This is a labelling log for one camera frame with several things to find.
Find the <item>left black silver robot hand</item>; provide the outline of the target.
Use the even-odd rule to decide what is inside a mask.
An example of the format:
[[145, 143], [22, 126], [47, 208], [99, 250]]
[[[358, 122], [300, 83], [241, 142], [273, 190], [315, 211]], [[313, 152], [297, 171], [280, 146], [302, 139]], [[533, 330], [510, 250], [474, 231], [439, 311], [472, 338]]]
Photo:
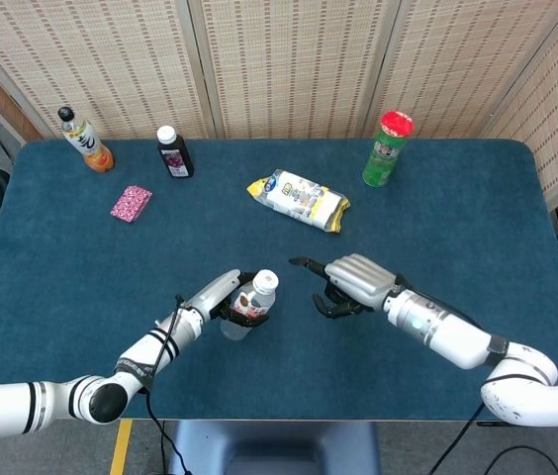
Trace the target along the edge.
[[268, 315], [249, 317], [232, 308], [231, 294], [253, 281], [254, 273], [230, 270], [214, 279], [191, 299], [180, 305], [179, 321], [186, 322], [196, 333], [205, 323], [220, 318], [243, 328], [256, 328], [269, 320]]

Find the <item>orange juice bottle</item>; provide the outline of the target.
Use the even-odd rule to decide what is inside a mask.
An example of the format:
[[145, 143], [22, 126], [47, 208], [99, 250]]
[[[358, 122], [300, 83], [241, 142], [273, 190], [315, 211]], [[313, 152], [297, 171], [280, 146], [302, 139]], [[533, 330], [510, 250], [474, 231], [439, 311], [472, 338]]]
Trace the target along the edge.
[[105, 173], [114, 167], [114, 157], [100, 141], [92, 124], [77, 116], [68, 107], [60, 107], [57, 115], [61, 120], [64, 138], [82, 155], [86, 165], [95, 172]]

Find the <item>green chip can red lid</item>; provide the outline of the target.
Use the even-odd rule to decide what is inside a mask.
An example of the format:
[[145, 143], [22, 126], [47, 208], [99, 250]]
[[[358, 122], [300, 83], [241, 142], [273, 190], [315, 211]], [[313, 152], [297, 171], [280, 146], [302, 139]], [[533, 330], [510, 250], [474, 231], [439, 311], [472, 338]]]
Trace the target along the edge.
[[398, 156], [414, 131], [414, 121], [400, 111], [388, 111], [380, 119], [370, 155], [362, 172], [371, 187], [384, 186], [392, 174]]

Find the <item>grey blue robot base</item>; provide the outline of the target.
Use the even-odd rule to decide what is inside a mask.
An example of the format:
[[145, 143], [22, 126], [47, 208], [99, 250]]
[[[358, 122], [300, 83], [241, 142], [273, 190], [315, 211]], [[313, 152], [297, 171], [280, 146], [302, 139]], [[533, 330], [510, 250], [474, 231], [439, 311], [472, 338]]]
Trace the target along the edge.
[[375, 425], [343, 421], [182, 421], [173, 436], [184, 475], [381, 475]]

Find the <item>clear plastic water bottle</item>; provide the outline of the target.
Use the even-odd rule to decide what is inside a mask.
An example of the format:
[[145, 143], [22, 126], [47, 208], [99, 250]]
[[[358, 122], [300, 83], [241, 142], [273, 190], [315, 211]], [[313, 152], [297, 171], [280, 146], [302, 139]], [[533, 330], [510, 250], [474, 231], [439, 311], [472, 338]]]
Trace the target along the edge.
[[276, 291], [271, 295], [261, 295], [254, 290], [252, 280], [240, 287], [230, 305], [228, 317], [221, 322], [222, 334], [227, 339], [244, 339], [267, 320], [267, 314], [275, 302]]

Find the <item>blue felt table mat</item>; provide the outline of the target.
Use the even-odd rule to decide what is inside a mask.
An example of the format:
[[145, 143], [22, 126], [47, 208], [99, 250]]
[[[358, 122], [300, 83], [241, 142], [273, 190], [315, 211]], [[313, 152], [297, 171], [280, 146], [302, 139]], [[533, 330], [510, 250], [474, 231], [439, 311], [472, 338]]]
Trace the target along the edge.
[[[62, 140], [24, 146], [0, 212], [0, 384], [109, 375], [118, 356], [231, 269], [279, 277], [269, 321], [240, 341], [217, 322], [154, 384], [172, 419], [463, 420], [487, 375], [464, 371], [376, 313], [330, 320], [323, 280], [289, 259], [362, 254], [558, 368], [558, 244], [522, 142], [411, 140], [389, 183], [361, 172], [369, 140], [190, 141], [170, 177], [152, 140], [112, 141], [90, 170]], [[283, 169], [343, 194], [326, 233], [246, 191]], [[130, 185], [139, 217], [110, 211]]]

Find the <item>yellow white snack package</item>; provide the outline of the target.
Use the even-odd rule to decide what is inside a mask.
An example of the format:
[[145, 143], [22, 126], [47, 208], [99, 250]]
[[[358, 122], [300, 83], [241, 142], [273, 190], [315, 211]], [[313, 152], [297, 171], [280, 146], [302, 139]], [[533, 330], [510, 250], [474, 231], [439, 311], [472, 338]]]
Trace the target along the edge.
[[283, 169], [254, 181], [246, 191], [257, 203], [326, 233], [341, 231], [350, 207], [343, 194]]

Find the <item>pink patterned tissue pack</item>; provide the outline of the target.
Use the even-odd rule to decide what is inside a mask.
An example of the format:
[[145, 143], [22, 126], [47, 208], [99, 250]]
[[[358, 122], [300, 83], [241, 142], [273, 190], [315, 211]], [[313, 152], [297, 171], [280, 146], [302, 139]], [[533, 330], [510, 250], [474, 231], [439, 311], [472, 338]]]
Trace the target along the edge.
[[140, 216], [151, 196], [151, 191], [137, 185], [130, 185], [117, 200], [110, 215], [125, 223], [132, 223]]

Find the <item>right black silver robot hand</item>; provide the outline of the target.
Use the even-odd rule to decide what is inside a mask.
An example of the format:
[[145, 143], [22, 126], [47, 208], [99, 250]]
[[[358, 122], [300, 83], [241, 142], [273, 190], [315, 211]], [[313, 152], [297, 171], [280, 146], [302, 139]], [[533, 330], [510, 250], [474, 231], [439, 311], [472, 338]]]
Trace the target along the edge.
[[289, 262], [309, 269], [326, 282], [325, 296], [333, 306], [329, 307], [317, 294], [313, 295], [313, 302], [329, 319], [383, 311], [387, 299], [397, 297], [406, 288], [402, 277], [357, 253], [327, 264], [305, 256], [292, 257]]

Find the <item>dark grape juice bottle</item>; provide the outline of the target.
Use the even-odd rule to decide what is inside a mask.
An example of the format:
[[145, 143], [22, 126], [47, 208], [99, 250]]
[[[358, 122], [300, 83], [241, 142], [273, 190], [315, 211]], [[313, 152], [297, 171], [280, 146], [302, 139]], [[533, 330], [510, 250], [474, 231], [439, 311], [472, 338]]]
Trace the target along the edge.
[[185, 179], [194, 175], [195, 169], [186, 143], [171, 126], [160, 127], [156, 132], [159, 155], [172, 178]]

